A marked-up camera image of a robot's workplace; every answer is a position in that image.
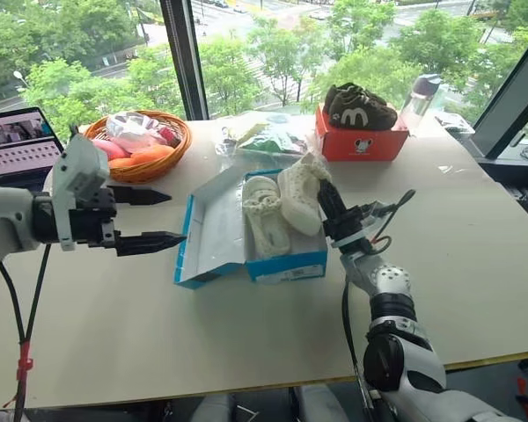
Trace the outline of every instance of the woven basket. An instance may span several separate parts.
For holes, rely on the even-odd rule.
[[[131,165],[122,169],[110,169],[111,178],[118,182],[142,184],[164,176],[178,163],[192,143],[192,133],[186,123],[180,118],[169,113],[151,110],[137,110],[136,113],[145,114],[152,119],[158,120],[161,125],[169,127],[181,141],[169,156],[150,163]],[[84,136],[89,139],[99,138],[107,140],[106,120],[107,117],[104,117],[91,124],[84,132]]]

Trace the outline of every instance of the floor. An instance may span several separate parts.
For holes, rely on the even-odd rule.
[[[526,421],[524,410],[515,399],[518,394],[517,378],[527,381],[528,369],[521,371],[516,362],[480,367],[448,374],[448,389],[462,389],[486,401],[513,418]],[[344,411],[352,422],[365,421],[362,415],[356,386],[352,382],[330,384]],[[254,422],[292,422],[290,402],[286,389],[271,389],[258,392],[242,392],[235,395],[238,403],[251,411],[258,412]],[[172,400],[172,415],[149,417],[143,406],[127,411],[122,409],[75,409],[59,411],[29,411],[32,422],[188,422],[201,397]],[[238,422],[246,422],[250,414],[240,411]]]

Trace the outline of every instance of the table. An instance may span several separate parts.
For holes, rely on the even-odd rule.
[[[181,230],[188,194],[219,170],[210,141],[216,123],[191,128],[191,149],[153,184],[174,199],[121,207],[116,228],[127,235]],[[409,139],[393,163],[330,167],[348,206],[417,190],[387,231],[393,245],[385,255],[413,274],[417,315],[448,367],[528,352],[528,216],[460,145],[439,133]],[[5,260],[25,316],[41,253]],[[241,270],[195,291],[172,284],[176,253],[117,258],[113,251],[53,247],[33,334],[28,407],[352,375],[337,251],[329,252],[325,279],[259,286]],[[370,309],[356,288],[350,308],[362,354]],[[0,278],[0,406],[15,391],[17,359],[10,297]]]

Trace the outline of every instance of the road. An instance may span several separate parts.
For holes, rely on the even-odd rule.
[[[258,13],[263,16],[277,18],[280,27],[291,28],[295,26],[301,15],[309,14],[312,11],[328,9],[328,6],[321,7],[316,4],[289,4],[282,0],[262,0],[263,9],[260,9],[260,0],[238,0],[247,13],[235,12],[232,8],[222,9],[214,4],[201,3],[201,0],[192,0],[192,10],[194,19],[199,19],[200,24],[195,26],[198,42],[209,40],[217,34],[229,35],[234,31],[238,36],[244,37],[253,28],[253,18],[251,14]],[[443,0],[439,3],[438,9],[448,11],[453,16],[463,16],[469,8],[470,0]],[[399,36],[403,27],[413,25],[422,13],[433,9],[436,4],[415,4],[410,6],[398,6],[396,17],[392,25],[384,30],[384,35],[380,41],[385,44],[393,37]],[[156,46],[167,43],[166,28],[163,25],[144,25],[145,32],[149,35],[149,45]],[[504,42],[504,34],[495,30],[490,42]],[[269,80],[262,74],[262,71],[255,61],[249,61],[248,67],[251,73],[259,79],[262,85],[269,88]],[[126,77],[127,69],[123,64],[112,66],[94,72],[102,77]],[[305,80],[302,84],[302,94],[305,93],[310,80]],[[297,86],[292,84],[290,96],[295,98]],[[8,98],[0,101],[0,112],[15,110],[25,107],[26,103],[20,97]]]

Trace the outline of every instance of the laptop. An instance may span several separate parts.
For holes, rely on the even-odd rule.
[[[62,151],[38,107],[0,113],[0,186],[40,191]]]

